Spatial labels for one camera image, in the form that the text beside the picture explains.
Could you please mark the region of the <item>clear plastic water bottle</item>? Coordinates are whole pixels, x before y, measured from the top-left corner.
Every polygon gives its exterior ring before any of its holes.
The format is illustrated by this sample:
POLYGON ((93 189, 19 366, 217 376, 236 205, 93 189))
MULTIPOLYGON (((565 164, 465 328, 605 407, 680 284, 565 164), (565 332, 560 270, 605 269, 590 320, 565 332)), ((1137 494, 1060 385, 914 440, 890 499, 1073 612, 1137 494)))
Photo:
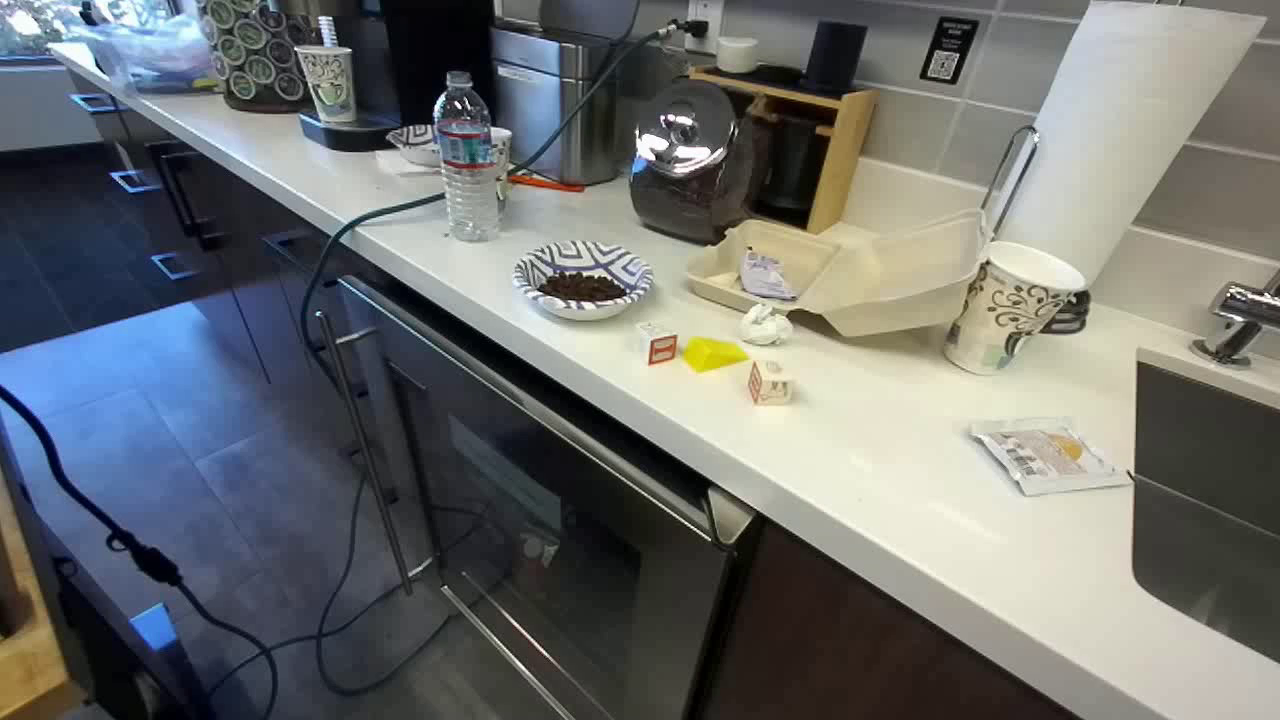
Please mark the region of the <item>clear plastic water bottle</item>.
POLYGON ((431 103, 431 127, 441 143, 447 235, 484 243, 500 232, 500 150, 494 143, 494 114, 472 76, 453 66, 446 91, 431 103))

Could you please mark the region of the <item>patterned paper cup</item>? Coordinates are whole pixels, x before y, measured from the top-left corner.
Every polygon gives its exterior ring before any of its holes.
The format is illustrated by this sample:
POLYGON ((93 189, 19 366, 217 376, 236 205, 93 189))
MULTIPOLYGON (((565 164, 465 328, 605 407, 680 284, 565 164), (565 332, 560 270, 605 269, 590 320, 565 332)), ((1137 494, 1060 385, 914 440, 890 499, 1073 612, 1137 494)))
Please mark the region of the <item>patterned paper cup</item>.
POLYGON ((1067 261, 996 239, 967 284, 959 314, 947 322, 945 355, 966 372, 1004 372, 1020 342, 1084 288, 1090 279, 1067 261))

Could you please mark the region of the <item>small red packet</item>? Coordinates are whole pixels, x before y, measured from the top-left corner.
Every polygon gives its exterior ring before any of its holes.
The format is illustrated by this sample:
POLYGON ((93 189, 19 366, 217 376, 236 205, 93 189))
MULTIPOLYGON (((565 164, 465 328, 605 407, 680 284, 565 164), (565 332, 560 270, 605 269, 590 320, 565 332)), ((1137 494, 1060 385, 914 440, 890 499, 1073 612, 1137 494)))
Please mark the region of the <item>small red packet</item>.
POLYGON ((678 347, 680 347, 680 339, 669 332, 669 334, 652 334, 649 339, 649 362, 669 362, 669 358, 678 358, 678 347))

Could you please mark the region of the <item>patterned plate with crumbs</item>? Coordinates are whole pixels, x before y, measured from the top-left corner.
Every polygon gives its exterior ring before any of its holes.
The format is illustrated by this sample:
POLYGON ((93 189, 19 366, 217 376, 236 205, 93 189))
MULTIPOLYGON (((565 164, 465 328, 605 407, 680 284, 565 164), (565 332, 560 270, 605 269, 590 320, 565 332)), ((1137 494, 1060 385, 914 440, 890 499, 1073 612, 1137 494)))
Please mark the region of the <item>patterned plate with crumbs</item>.
POLYGON ((551 239, 515 261, 522 295, 556 320, 614 320, 652 295, 649 265, 605 239, 551 239))

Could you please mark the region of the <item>crumpled white paper ball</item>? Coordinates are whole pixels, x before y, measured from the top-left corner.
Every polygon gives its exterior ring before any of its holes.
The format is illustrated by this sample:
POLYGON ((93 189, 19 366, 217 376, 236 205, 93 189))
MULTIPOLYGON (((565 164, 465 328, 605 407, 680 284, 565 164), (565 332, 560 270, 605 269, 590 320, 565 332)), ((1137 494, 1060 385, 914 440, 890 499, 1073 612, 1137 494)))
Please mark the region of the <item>crumpled white paper ball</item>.
POLYGON ((740 334, 752 347, 782 347, 791 339, 791 320, 782 303, 752 303, 740 320, 740 334))

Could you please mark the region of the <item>black glass coffee carafe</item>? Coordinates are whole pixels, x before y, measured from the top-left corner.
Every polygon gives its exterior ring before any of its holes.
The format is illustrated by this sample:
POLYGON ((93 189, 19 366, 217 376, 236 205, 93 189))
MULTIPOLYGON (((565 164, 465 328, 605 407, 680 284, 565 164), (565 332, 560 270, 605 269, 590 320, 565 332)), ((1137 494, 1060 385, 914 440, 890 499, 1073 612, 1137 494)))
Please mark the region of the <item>black glass coffee carafe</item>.
POLYGON ((752 206, 756 130, 718 85, 678 81, 631 130, 630 194, 643 229, 718 243, 752 206))

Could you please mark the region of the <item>stainless dishwasher front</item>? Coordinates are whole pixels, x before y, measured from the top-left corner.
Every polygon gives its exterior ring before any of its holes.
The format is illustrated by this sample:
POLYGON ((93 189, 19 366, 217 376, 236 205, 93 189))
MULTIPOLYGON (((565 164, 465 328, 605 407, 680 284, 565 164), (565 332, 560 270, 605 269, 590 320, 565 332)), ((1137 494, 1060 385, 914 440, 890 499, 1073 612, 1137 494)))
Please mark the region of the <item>stainless dishwasher front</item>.
POLYGON ((565 720, 687 720, 752 510, 446 307, 336 295, 377 482, 472 636, 565 720))

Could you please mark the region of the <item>orange pen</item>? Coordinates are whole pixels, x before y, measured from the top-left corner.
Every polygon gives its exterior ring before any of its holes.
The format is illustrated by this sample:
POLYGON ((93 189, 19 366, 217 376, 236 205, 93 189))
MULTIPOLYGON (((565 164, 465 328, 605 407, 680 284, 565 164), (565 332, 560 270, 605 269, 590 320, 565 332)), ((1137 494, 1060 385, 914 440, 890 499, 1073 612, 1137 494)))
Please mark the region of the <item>orange pen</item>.
POLYGON ((550 174, 530 174, 530 172, 508 174, 508 185, 515 185, 515 189, 543 189, 543 190, 585 190, 585 185, 572 185, 572 181, 550 181, 550 174))

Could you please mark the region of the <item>open beige takeout box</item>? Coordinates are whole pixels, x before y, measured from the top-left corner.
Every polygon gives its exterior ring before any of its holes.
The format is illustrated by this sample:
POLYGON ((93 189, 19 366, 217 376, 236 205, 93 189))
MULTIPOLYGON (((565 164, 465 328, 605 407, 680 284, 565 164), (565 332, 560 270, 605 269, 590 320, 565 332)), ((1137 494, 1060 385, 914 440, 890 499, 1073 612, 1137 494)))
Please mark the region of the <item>open beige takeout box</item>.
POLYGON ((883 334, 947 322, 985 254, 975 216, 953 216, 908 232, 834 223, 802 232, 773 220, 738 223, 702 253, 685 284, 724 307, 752 307, 748 269, 760 269, 787 314, 811 314, 837 334, 883 334))

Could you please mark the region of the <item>small patterned bowl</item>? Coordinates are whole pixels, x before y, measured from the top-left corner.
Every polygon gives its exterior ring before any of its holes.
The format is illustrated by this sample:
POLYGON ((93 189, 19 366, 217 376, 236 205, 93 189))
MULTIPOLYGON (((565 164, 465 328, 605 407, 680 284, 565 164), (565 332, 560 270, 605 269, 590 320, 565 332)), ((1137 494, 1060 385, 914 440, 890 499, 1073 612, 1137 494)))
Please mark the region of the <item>small patterned bowl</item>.
POLYGON ((441 143, 429 122, 404 122, 388 130, 388 143, 418 167, 436 172, 441 167, 441 143))

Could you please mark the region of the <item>black silver Keurig coffee maker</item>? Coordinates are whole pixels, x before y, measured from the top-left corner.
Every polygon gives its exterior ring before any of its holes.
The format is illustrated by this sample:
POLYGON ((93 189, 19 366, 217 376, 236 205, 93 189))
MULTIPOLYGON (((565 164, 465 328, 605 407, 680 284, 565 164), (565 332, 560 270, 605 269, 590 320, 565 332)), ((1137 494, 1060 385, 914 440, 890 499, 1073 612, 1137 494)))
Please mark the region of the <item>black silver Keurig coffee maker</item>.
POLYGON ((447 70, 470 70, 484 103, 495 103, 494 0, 287 0, 295 41, 316 41, 336 19, 351 51, 355 122, 324 127, 312 106, 300 127, 336 150, 372 150, 392 127, 429 122, 447 70))

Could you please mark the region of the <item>coffee pod carousel rack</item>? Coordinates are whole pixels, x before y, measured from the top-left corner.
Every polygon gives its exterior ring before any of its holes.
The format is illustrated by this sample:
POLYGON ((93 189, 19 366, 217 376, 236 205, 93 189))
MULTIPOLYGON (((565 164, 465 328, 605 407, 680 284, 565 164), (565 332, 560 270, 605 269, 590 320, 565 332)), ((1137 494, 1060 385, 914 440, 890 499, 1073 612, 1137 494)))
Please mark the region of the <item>coffee pod carousel rack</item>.
POLYGON ((275 0, 201 0, 222 95, 239 110, 295 110, 308 100, 287 16, 275 0))

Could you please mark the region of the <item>paper towel roll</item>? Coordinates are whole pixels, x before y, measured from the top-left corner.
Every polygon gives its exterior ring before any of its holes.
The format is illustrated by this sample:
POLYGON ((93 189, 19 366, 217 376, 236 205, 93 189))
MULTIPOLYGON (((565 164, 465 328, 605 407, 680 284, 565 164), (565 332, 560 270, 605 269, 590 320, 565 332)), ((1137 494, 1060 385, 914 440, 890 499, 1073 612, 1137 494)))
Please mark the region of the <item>paper towel roll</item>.
POLYGON ((1097 0, 1031 118, 1039 143, 1001 235, 1097 279, 1266 16, 1097 0))

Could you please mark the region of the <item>steel kitchen sink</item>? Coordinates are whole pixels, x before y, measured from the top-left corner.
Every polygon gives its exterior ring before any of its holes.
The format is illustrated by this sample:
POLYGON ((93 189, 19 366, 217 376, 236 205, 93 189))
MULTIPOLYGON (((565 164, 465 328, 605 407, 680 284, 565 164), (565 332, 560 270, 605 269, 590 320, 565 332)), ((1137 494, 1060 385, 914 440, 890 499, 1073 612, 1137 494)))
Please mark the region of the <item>steel kitchen sink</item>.
POLYGON ((1137 355, 1134 576, 1280 658, 1280 394, 1251 372, 1137 355))

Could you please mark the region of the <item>white wall outlet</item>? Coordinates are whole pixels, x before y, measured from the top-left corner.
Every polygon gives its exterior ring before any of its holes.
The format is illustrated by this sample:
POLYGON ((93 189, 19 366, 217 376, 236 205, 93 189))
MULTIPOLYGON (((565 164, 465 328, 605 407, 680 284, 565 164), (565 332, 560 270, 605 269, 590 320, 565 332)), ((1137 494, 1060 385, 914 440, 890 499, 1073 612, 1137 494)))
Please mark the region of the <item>white wall outlet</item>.
POLYGON ((685 0, 685 16, 704 24, 704 31, 687 35, 685 46, 711 56, 718 35, 721 35, 721 19, 724 19, 724 0, 685 0))

